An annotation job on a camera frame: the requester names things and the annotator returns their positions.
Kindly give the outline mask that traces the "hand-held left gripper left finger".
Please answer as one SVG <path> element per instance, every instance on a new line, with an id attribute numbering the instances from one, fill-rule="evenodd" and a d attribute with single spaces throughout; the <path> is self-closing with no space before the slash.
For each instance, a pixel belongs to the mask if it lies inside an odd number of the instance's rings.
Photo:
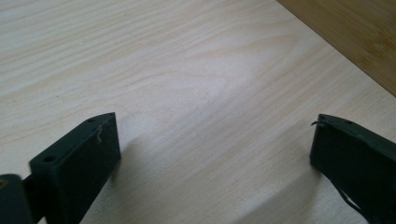
<path id="1" fill-rule="evenodd" d="M 30 160 L 34 221 L 79 224 L 119 162 L 116 114 L 80 123 Z"/>

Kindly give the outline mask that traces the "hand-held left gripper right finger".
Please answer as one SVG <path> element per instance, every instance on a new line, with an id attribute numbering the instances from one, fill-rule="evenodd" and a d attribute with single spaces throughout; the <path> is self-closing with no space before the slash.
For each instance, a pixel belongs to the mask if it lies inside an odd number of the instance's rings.
<path id="1" fill-rule="evenodd" d="M 331 115 L 314 125 L 310 164 L 369 224 L 396 224 L 396 144 Z"/>

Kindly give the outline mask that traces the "wooden tea box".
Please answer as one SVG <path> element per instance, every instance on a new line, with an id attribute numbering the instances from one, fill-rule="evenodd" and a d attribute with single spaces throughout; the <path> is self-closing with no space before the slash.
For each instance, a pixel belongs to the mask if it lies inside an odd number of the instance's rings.
<path id="1" fill-rule="evenodd" d="M 396 0 L 277 0 L 396 97 Z"/>

